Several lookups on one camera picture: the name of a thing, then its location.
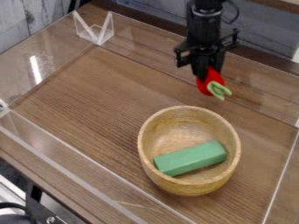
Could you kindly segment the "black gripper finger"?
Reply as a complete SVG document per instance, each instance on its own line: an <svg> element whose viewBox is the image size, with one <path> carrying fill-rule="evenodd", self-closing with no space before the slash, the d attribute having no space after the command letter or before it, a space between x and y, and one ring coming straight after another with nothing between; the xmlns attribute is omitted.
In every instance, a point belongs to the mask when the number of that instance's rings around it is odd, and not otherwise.
<svg viewBox="0 0 299 224"><path fill-rule="evenodd" d="M200 81L205 81L208 73L209 57L193 54L191 59L191 70Z"/></svg>
<svg viewBox="0 0 299 224"><path fill-rule="evenodd" d="M220 72L225 57L225 50L220 48L211 56L209 56L209 65L211 67Z"/></svg>

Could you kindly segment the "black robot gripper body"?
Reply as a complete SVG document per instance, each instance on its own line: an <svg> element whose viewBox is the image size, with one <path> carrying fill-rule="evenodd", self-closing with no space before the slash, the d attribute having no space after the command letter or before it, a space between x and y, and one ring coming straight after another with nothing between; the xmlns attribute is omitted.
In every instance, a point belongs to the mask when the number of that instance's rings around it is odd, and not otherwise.
<svg viewBox="0 0 299 224"><path fill-rule="evenodd" d="M225 51L237 44L239 29L221 28L223 10L187 9L187 39L173 48L177 67L192 64L192 55L211 55L223 48Z"/></svg>

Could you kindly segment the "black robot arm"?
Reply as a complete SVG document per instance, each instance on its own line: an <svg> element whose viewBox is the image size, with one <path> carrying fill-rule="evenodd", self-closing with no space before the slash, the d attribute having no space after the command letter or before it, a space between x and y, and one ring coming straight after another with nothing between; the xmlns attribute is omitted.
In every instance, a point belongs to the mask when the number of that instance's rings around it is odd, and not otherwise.
<svg viewBox="0 0 299 224"><path fill-rule="evenodd" d="M239 18L239 7L231 0L191 0L187 3L187 38L173 48L177 67L191 66L200 81L208 69L221 70L228 49L237 45L239 29L221 29Z"/></svg>

